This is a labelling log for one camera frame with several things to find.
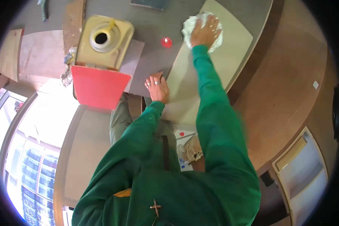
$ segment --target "green sweatshirt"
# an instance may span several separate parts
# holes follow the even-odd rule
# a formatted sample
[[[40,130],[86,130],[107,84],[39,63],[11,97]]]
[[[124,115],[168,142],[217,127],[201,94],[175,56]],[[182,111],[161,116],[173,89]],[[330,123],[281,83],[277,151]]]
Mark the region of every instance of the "green sweatshirt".
[[[74,209],[73,225],[251,225],[260,204],[256,171],[240,122],[205,46],[192,50],[201,103],[196,127],[205,172],[181,172],[176,151],[163,169],[154,138],[164,108],[152,102],[105,154]],[[132,188],[128,197],[113,194]]]

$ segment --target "white cloth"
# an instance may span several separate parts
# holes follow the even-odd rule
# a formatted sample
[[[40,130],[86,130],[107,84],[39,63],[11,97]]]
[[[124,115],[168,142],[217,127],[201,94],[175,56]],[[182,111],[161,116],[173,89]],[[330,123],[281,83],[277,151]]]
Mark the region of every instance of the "white cloth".
[[[207,22],[207,17],[209,15],[214,15],[211,12],[204,11],[203,13],[197,14],[196,16],[190,16],[184,23],[183,23],[183,41],[186,43],[186,45],[192,49],[193,46],[191,46],[191,33],[194,30],[194,26],[196,25],[196,21],[198,18],[202,20],[202,27],[205,26]],[[222,29],[221,22],[218,23],[216,30]],[[215,40],[215,42],[212,44],[211,48],[208,50],[209,53],[213,52],[215,49],[220,47],[222,45],[223,41],[223,32],[221,32],[220,36]]]

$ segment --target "hand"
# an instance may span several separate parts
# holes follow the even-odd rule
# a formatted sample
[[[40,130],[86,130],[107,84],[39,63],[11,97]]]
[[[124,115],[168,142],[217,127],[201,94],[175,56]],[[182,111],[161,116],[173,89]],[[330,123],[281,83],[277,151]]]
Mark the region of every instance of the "hand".
[[[168,102],[170,90],[167,86],[166,79],[162,76],[163,71],[154,73],[146,79],[145,86],[151,94],[152,101],[160,101],[164,104]]]
[[[198,45],[205,45],[208,49],[211,48],[214,41],[221,33],[221,29],[216,30],[219,20],[215,15],[209,15],[207,17],[206,25],[201,28],[202,21],[198,19],[194,30],[191,33],[191,45],[192,47]]]

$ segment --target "green sleeve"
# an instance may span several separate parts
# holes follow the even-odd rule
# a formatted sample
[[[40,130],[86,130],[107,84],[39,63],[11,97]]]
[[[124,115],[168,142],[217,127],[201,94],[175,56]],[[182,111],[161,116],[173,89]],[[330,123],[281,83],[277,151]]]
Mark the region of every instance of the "green sleeve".
[[[150,154],[153,133],[163,109],[163,103],[152,102],[104,155],[74,209],[73,225],[95,225],[102,218],[105,205],[118,201],[110,199],[115,198],[112,195],[132,186],[141,162]]]
[[[240,121],[230,106],[207,47],[193,48],[193,63],[201,97],[196,127],[206,168],[200,178],[221,200],[232,223],[251,224],[261,194]]]

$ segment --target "black strap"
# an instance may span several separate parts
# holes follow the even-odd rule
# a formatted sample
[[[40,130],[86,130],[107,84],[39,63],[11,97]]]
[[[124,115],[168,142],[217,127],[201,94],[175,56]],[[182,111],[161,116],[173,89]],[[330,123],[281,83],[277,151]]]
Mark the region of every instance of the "black strap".
[[[164,170],[170,170],[170,161],[168,159],[168,139],[167,136],[162,136],[163,141],[163,167]]]

